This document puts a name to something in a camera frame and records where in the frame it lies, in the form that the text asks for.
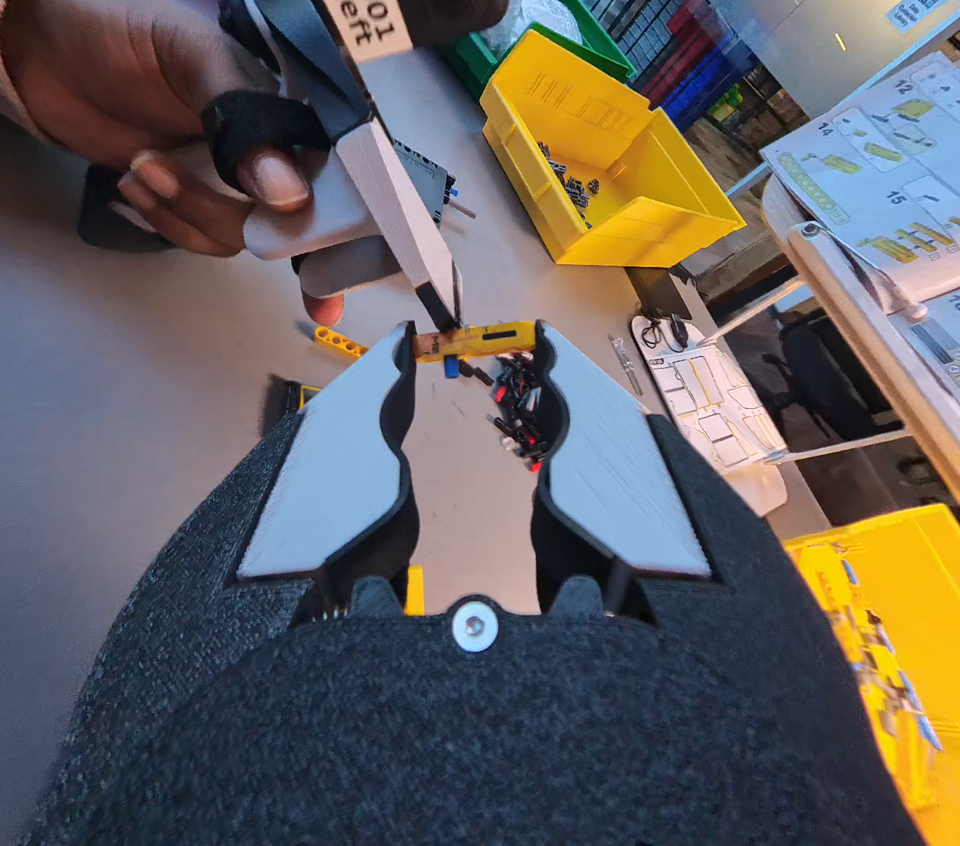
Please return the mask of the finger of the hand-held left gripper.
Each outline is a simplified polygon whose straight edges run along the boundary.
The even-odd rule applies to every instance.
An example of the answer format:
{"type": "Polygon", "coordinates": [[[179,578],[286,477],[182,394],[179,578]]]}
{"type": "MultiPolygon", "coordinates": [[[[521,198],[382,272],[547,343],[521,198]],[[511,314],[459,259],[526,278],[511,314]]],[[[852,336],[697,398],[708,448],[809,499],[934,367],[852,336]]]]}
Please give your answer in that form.
{"type": "Polygon", "coordinates": [[[459,330],[459,270],[380,121],[345,133],[335,152],[437,330],[459,330]]]}

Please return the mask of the long yellow holed beam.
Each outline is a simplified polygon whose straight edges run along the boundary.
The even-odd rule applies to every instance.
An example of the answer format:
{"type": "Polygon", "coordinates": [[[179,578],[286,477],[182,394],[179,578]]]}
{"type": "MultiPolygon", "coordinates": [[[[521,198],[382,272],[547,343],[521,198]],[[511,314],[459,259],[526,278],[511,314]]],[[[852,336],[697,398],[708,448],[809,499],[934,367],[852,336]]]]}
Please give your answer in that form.
{"type": "Polygon", "coordinates": [[[520,321],[467,326],[450,331],[417,334],[412,339],[417,363],[440,363],[445,376],[460,376],[460,362],[530,352],[536,346],[536,325],[520,321]]]}

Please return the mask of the yellow storage bin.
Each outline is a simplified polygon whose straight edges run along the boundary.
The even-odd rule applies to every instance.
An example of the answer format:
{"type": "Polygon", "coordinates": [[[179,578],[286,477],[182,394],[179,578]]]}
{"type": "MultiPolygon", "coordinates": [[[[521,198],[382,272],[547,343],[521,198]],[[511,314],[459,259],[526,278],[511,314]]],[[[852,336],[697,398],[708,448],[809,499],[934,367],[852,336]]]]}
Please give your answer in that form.
{"type": "Polygon", "coordinates": [[[488,80],[484,137],[556,264],[680,264],[746,221],[666,113],[535,31],[488,80]],[[547,165],[599,180],[587,229],[547,165]]]}
{"type": "Polygon", "coordinates": [[[786,540],[926,844],[959,843],[959,526],[945,504],[786,540]]]}

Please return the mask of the grey desk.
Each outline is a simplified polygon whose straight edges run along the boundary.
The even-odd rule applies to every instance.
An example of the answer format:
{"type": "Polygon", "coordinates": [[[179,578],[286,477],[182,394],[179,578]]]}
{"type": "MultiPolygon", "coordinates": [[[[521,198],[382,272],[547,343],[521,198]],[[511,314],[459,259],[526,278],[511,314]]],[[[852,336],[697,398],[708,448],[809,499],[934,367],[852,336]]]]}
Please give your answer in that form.
{"type": "MultiPolygon", "coordinates": [[[[216,0],[177,0],[215,18],[216,0]]],[[[637,294],[612,267],[554,264],[429,51],[371,63],[402,142],[450,169],[469,219],[441,229],[469,322],[545,319],[629,388],[609,336],[637,294]]],[[[78,693],[132,588],[260,439],[270,377],[328,384],[289,263],[125,254],[76,233],[87,164],[2,121],[2,844],[34,815],[78,693]]],[[[417,368],[404,443],[428,613],[483,594],[533,613],[534,474],[498,441],[487,388],[417,368]]]]}

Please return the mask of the person's left hand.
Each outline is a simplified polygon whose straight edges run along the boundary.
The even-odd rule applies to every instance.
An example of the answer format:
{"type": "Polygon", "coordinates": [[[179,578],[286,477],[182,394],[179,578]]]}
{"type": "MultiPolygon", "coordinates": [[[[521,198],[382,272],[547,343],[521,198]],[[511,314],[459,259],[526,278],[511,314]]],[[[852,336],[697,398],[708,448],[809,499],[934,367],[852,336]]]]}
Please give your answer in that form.
{"type": "Polygon", "coordinates": [[[119,171],[120,197],[175,247],[231,258],[252,205],[186,172],[169,151],[203,138],[201,114],[274,77],[217,24],[173,0],[8,0],[6,73],[49,139],[119,171]]]}

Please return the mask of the clear plastic bag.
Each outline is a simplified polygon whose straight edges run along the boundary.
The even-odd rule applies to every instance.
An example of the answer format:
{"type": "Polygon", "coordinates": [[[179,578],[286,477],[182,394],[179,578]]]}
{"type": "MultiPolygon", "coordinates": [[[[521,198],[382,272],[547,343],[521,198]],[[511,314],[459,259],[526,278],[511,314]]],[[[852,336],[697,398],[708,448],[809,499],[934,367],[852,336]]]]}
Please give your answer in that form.
{"type": "Polygon", "coordinates": [[[583,44],[573,12],[560,0],[508,0],[504,16],[479,36],[493,56],[501,58],[534,24],[545,27],[575,45],[583,44]]]}

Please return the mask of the sticker sheet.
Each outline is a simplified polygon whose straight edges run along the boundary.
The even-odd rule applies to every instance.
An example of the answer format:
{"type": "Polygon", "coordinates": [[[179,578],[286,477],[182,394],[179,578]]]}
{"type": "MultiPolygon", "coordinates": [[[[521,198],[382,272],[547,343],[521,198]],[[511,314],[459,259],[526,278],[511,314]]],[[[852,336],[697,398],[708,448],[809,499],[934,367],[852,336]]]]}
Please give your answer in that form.
{"type": "Polygon", "coordinates": [[[736,360],[716,345],[643,348],[652,380],[687,442],[720,475],[779,458],[784,441],[736,360]]]}

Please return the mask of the pile of small building pins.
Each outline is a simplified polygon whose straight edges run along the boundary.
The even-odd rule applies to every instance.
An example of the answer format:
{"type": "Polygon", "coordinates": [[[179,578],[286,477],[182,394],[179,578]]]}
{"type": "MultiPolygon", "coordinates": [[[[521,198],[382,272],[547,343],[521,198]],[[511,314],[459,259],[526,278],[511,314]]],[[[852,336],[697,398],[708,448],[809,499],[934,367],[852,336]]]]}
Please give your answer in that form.
{"type": "Polygon", "coordinates": [[[548,359],[539,350],[498,354],[494,378],[494,413],[501,446],[539,474],[566,435],[562,399],[548,376],[548,359]]]}

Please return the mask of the green storage bin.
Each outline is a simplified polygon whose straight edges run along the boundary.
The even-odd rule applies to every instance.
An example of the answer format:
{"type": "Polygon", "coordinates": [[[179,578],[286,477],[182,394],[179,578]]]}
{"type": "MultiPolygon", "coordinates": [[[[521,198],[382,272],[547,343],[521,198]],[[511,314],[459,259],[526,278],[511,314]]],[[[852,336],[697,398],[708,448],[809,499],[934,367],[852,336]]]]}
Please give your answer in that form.
{"type": "MultiPolygon", "coordinates": [[[[566,49],[614,80],[629,84],[638,71],[581,0],[557,0],[572,17],[579,39],[564,36],[548,24],[531,20],[527,27],[566,49]]],[[[438,55],[459,78],[466,91],[479,100],[505,55],[498,55],[479,34],[469,34],[438,47],[438,55]]]]}

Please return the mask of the short yellow holed beam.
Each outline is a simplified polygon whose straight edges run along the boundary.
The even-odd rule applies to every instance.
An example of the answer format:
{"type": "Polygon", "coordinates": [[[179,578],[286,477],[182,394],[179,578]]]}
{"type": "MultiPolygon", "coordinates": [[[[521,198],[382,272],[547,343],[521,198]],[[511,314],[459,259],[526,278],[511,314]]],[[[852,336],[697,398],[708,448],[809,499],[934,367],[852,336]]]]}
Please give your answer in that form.
{"type": "Polygon", "coordinates": [[[359,360],[369,351],[369,348],[363,344],[324,325],[316,326],[313,341],[318,348],[351,361],[359,360]]]}

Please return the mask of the heap of small black pieces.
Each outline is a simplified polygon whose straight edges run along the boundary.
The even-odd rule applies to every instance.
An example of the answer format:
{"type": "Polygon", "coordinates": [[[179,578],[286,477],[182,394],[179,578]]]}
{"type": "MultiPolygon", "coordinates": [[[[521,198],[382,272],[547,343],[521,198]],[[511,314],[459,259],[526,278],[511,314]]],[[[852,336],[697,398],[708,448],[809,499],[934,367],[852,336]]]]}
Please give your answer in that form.
{"type": "Polygon", "coordinates": [[[593,224],[588,216],[588,210],[601,190],[601,183],[597,179],[591,179],[584,182],[570,172],[570,168],[561,162],[553,159],[549,146],[541,141],[536,146],[542,156],[546,159],[547,166],[554,173],[562,189],[566,193],[575,212],[582,220],[585,228],[593,228],[593,224]]]}

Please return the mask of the black flat pad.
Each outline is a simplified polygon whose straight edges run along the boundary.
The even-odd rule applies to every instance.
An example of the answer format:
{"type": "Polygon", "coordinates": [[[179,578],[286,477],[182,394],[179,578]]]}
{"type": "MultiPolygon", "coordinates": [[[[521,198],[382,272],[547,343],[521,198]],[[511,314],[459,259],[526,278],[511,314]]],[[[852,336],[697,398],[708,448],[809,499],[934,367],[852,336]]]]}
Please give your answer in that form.
{"type": "Polygon", "coordinates": [[[674,317],[692,322],[692,314],[676,281],[667,268],[625,267],[630,285],[636,294],[641,315],[670,320],[674,317]]]}

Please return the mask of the stack of storage drawers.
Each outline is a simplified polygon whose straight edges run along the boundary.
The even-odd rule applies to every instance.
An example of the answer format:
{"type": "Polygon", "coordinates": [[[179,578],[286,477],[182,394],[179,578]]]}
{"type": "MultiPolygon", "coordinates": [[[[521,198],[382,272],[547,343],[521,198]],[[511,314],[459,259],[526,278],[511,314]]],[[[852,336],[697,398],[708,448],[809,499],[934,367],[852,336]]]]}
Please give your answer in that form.
{"type": "Polygon", "coordinates": [[[751,48],[709,0],[581,0],[630,68],[627,84],[681,130],[732,127],[753,95],[751,48]]]}

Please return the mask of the instruction booklet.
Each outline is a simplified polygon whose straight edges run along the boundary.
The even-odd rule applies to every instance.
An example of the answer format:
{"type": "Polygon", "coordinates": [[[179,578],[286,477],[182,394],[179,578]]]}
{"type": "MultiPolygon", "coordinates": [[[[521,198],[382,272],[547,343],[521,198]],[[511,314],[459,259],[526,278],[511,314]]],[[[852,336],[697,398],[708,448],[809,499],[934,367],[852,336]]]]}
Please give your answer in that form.
{"type": "Polygon", "coordinates": [[[934,51],[761,156],[958,397],[958,62],[934,51]]]}

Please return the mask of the wall notice sheet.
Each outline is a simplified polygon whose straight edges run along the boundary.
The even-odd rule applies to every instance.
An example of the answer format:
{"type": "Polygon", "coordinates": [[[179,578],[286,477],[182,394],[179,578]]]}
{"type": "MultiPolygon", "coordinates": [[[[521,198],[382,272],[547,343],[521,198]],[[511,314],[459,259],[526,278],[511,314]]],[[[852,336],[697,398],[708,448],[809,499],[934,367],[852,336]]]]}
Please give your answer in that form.
{"type": "Polygon", "coordinates": [[[916,27],[949,0],[900,0],[885,13],[885,18],[900,34],[916,27]]]}

